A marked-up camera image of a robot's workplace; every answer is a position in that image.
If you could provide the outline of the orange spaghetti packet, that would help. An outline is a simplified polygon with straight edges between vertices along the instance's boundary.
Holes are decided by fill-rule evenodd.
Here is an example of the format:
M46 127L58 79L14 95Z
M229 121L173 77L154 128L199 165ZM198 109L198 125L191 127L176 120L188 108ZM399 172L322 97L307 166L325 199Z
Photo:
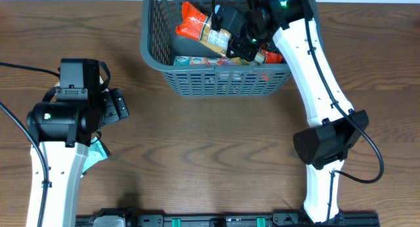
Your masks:
M211 16L205 15L193 4L185 1L182 3L182 23L175 28L175 33L178 36L200 43L214 52L217 58L220 58L219 63L208 60L207 65L279 64L283 61L284 58L280 53L265 49L259 49L253 60L233 57L232 52L230 56L227 56L229 41L233 39L232 34L223 28L213 30L211 21Z

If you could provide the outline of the blue Kleenex tissue multipack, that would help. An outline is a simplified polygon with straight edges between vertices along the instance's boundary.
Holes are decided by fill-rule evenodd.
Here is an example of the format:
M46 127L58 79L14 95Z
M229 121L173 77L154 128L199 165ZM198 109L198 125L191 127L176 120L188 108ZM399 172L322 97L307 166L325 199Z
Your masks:
M237 66L235 63L227 58L208 58L198 56L175 56L174 66L190 66L190 65L206 65L206 66Z

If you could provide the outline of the grey plastic basket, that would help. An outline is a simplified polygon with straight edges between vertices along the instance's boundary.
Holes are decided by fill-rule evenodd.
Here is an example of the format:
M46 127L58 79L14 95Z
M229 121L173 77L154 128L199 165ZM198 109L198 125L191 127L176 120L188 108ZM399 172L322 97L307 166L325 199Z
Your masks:
M175 33L185 1L205 14L211 12L211 0L143 0L142 7L140 53L176 93L190 97L266 95L277 92L291 78L287 64L176 66L176 56L217 57L201 43Z

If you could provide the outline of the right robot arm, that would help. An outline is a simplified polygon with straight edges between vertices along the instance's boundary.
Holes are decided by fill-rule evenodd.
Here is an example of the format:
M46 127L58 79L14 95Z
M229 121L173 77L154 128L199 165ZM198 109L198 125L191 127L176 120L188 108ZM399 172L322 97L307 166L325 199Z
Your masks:
M355 111L341 92L319 42L309 0L247 0L249 12L212 5L214 24L232 34L229 55L249 60L272 42L297 84L309 128L293 144L306 165L306 221L333 224L339 218L337 192L348 151L365 135L365 111Z

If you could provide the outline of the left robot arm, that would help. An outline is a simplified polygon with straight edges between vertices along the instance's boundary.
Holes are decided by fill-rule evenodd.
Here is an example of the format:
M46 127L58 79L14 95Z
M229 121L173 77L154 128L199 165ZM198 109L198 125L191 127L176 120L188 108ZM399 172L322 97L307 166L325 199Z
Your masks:
M27 226L75 226L91 135L129 116L119 89L51 88L27 116L32 182Z

